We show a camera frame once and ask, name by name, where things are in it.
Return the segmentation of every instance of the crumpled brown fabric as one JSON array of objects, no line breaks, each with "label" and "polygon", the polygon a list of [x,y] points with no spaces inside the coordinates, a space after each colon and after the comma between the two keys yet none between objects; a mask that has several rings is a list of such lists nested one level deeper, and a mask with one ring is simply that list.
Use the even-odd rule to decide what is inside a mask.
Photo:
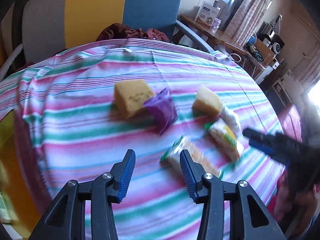
[{"label": "crumpled brown fabric", "polygon": [[127,25],[120,23],[113,23],[109,27],[105,28],[99,35],[96,41],[105,41],[112,39],[130,39],[130,38],[141,38],[148,40],[157,40],[170,42],[168,37],[161,31],[152,28],[146,32],[141,28],[134,30]]}]

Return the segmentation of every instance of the gray armrest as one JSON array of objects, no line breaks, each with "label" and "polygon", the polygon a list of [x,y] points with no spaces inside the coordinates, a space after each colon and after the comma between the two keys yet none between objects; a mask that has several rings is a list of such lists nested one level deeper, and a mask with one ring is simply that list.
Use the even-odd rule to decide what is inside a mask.
[{"label": "gray armrest", "polygon": [[183,32],[184,35],[186,35],[189,39],[191,39],[193,42],[195,42],[198,46],[201,47],[205,52],[211,53],[214,50],[203,40],[198,36],[194,31],[189,29],[187,26],[185,26],[180,21],[176,21],[176,27]]}]

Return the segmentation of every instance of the chair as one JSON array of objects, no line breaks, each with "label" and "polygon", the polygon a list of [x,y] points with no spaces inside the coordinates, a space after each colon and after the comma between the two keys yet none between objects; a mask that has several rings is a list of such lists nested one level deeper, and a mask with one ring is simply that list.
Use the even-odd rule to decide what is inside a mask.
[{"label": "chair", "polygon": [[156,28],[171,41],[177,27],[201,50],[213,52],[177,21],[179,6],[180,0],[29,0],[23,9],[22,46],[17,46],[0,70],[0,80],[22,48],[26,62],[37,63],[65,49],[94,42],[104,28],[117,22],[134,29]]}]

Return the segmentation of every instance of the person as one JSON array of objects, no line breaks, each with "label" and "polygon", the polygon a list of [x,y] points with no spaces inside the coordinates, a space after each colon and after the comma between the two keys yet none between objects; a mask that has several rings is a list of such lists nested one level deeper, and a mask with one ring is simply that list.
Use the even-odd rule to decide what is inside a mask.
[{"label": "person", "polygon": [[275,220],[279,223],[287,212],[291,211],[293,204],[303,207],[305,212],[290,237],[290,239],[299,240],[303,238],[315,219],[318,200],[315,197],[315,193],[312,191],[297,193],[295,199],[292,199],[292,194],[290,193],[289,187],[286,183],[285,176],[286,174],[284,173],[278,180],[278,191],[275,196],[273,207],[268,206],[268,209],[273,214]]}]

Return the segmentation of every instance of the window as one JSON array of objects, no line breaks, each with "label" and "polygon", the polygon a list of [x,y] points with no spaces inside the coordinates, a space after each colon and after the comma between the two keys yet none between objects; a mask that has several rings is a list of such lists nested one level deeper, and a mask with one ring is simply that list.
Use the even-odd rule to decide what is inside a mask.
[{"label": "window", "polygon": [[319,112],[319,108],[320,108],[319,91],[320,91],[320,81],[318,81],[318,83],[308,93],[308,97],[309,97],[310,101],[312,103],[314,103],[315,106],[318,108],[318,112]]}]

